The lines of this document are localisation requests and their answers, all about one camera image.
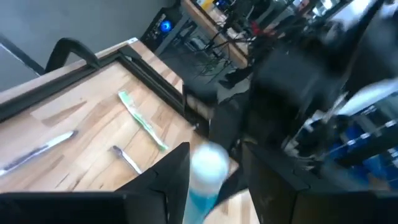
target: wooden table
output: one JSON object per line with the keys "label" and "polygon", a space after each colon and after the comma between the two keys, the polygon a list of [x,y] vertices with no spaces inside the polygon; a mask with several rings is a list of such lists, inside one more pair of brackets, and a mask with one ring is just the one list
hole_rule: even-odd
{"label": "wooden table", "polygon": [[[202,27],[202,29],[207,32],[209,38],[213,38],[218,33],[218,28],[215,26],[215,23],[224,22],[226,19],[226,16],[219,9],[214,8],[208,12],[201,11],[196,7],[192,0],[182,0],[181,6],[184,11],[189,14],[192,20],[194,20],[198,26]],[[231,28],[227,30],[227,34],[231,39],[243,38]],[[228,39],[223,34],[219,34],[214,41],[216,45],[219,45],[225,43],[228,41]],[[229,51],[227,48],[224,50],[224,52],[229,54],[229,57],[234,62],[235,66],[239,68],[246,68],[248,65],[248,61],[246,59],[246,56],[248,55],[247,43],[237,43],[236,45],[228,43],[226,46],[229,47]]]}
{"label": "wooden table", "polygon": [[[182,80],[137,39],[97,53],[104,57],[129,45],[159,74],[181,91]],[[0,104],[62,77],[85,65],[80,60],[0,93]],[[137,109],[171,148],[188,141],[204,142],[192,127],[155,93],[114,62],[61,92],[0,124],[0,166],[67,131],[79,133],[50,152],[0,177],[0,192],[116,190],[137,176],[111,146],[117,145],[144,171],[163,158],[149,135],[120,102],[126,90]],[[258,222],[248,192],[220,205],[207,223]]]}

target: desk leg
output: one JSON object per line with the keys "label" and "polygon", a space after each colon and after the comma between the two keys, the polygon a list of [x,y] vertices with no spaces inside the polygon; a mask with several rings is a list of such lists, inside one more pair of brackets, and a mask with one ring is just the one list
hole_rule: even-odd
{"label": "desk leg", "polygon": [[174,38],[181,32],[182,27],[184,26],[185,23],[187,23],[189,20],[189,16],[186,14],[182,15],[182,18],[179,20],[179,22],[175,25],[175,27],[170,31],[170,33],[167,35],[167,37],[163,40],[163,42],[158,46],[158,48],[155,50],[155,55],[159,56],[167,46],[174,40]]}

